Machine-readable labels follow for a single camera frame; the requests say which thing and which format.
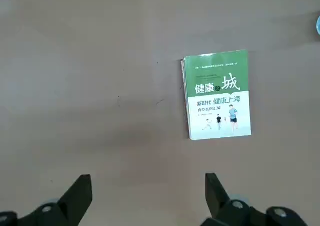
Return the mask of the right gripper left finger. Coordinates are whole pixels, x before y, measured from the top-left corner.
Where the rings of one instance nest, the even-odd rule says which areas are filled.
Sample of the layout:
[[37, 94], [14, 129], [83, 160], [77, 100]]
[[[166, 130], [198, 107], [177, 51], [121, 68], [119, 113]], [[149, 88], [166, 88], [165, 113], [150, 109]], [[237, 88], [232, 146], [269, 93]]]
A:
[[0, 224], [2, 226], [79, 225], [91, 202], [91, 175], [82, 174], [58, 201], [45, 203], [21, 218], [14, 211], [2, 211]]

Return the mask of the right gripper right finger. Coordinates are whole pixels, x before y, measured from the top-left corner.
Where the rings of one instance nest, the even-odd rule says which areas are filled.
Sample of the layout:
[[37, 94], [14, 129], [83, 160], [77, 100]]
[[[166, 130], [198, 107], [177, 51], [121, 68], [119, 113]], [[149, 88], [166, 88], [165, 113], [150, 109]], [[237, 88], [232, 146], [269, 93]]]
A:
[[205, 199], [211, 217], [202, 226], [307, 226], [287, 207], [272, 206], [260, 212], [240, 199], [231, 199], [215, 173], [205, 174]]

